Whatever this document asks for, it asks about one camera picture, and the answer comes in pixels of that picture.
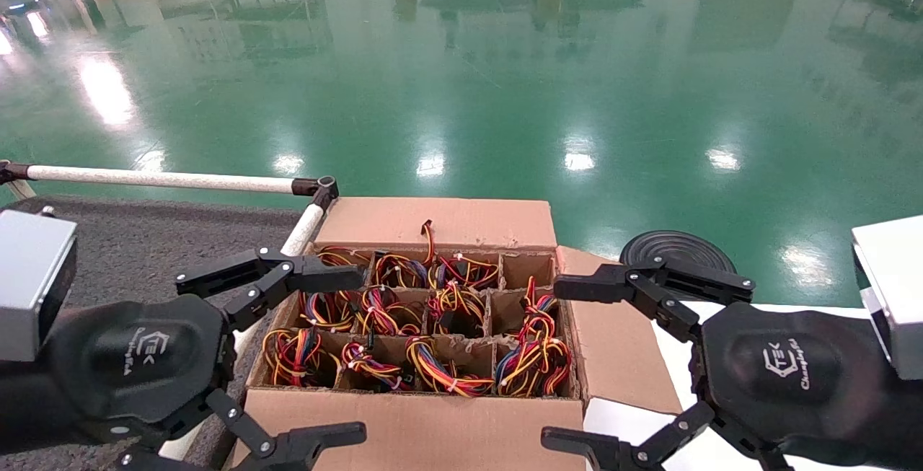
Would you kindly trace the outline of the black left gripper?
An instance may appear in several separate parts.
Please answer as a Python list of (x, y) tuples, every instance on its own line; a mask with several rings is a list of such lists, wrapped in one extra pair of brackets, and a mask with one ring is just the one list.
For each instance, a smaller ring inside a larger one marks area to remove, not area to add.
[[(233, 376), (234, 332), (244, 332), (295, 291), (355, 291), (365, 271), (316, 255), (260, 248), (175, 277), (174, 300), (125, 301), (66, 311), (47, 340), (50, 378), (74, 410), (82, 441), (180, 439), (211, 414), (249, 449), (237, 470), (311, 470), (321, 452), (362, 444), (366, 425), (296, 428), (271, 437), (224, 389)], [(201, 298), (244, 288), (222, 313)]]

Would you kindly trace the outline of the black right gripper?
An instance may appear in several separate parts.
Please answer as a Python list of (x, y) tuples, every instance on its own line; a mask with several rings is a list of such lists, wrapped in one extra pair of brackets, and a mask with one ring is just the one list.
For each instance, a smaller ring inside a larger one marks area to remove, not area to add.
[[(557, 275), (558, 300), (625, 302), (679, 342), (693, 342), (699, 401), (639, 445), (558, 427), (542, 429), (541, 445), (585, 457), (593, 470), (663, 470), (706, 428), (764, 470), (789, 470), (783, 452), (896, 452), (893, 369), (873, 323), (757, 309), (749, 304), (755, 288), (736, 273), (662, 255)], [(701, 323), (680, 296), (726, 308)]]

